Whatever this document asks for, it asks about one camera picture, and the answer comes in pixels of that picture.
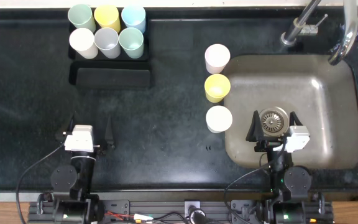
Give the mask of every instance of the chrome faucet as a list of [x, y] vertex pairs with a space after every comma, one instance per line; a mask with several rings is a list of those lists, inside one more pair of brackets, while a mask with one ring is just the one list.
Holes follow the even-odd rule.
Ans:
[[[321, 0], [311, 0], [303, 10], [299, 18], [295, 18], [289, 30], [281, 35], [281, 41], [284, 45], [292, 46], [296, 42], [296, 37], [300, 34], [306, 25], [310, 14], [317, 8]], [[334, 49], [333, 54], [328, 59], [331, 65], [338, 64], [350, 51], [357, 35], [357, 4], [356, 0], [343, 0], [345, 14], [345, 34], [339, 46]]]

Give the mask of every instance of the sink drain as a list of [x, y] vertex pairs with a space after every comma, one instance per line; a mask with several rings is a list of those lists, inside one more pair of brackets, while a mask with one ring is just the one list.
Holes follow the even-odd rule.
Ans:
[[279, 107], [264, 109], [259, 116], [265, 134], [280, 136], [288, 129], [288, 115]]

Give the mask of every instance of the plastic cup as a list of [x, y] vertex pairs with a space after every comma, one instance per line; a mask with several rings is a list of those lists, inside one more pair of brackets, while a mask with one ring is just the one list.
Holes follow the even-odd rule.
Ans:
[[142, 6], [127, 6], [121, 12], [122, 20], [127, 27], [146, 31], [146, 11]]
[[99, 6], [94, 10], [94, 18], [102, 28], [112, 28], [117, 33], [121, 30], [118, 9], [112, 5]]
[[230, 81], [221, 74], [210, 75], [204, 84], [206, 98], [212, 102], [220, 102], [230, 91]]
[[143, 34], [130, 27], [119, 34], [119, 44], [131, 58], [140, 58], [143, 54]]
[[213, 106], [206, 113], [206, 125], [212, 133], [221, 133], [230, 128], [233, 117], [224, 106]]
[[221, 73], [230, 61], [230, 51], [221, 44], [209, 46], [205, 51], [206, 69], [211, 74]]
[[92, 31], [86, 28], [78, 28], [70, 34], [70, 46], [86, 59], [95, 58], [98, 48], [94, 44]]
[[78, 4], [68, 10], [68, 20], [77, 28], [87, 28], [94, 32], [96, 25], [92, 16], [92, 9], [86, 4]]
[[116, 58], [121, 53], [118, 34], [112, 28], [102, 28], [94, 34], [94, 44], [108, 58]]

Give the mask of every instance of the wooden table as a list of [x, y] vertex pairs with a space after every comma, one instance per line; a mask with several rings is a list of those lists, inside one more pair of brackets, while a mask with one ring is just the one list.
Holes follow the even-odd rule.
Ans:
[[[358, 202], [333, 202], [335, 224], [358, 224]], [[29, 203], [21, 203], [27, 216]], [[14, 202], [0, 202], [0, 223], [21, 224]]]

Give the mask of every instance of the sink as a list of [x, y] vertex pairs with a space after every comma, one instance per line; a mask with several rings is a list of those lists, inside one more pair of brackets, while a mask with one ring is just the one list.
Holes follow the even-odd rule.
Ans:
[[358, 163], [354, 76], [346, 62], [332, 66], [328, 57], [243, 55], [226, 65], [223, 74], [230, 80], [231, 90], [224, 105], [233, 116], [225, 133], [226, 151], [236, 164], [259, 166], [261, 153], [254, 152], [255, 142], [246, 141], [252, 113], [276, 107], [284, 114], [294, 111], [310, 132], [305, 148], [292, 154], [294, 164], [311, 169], [350, 169]]

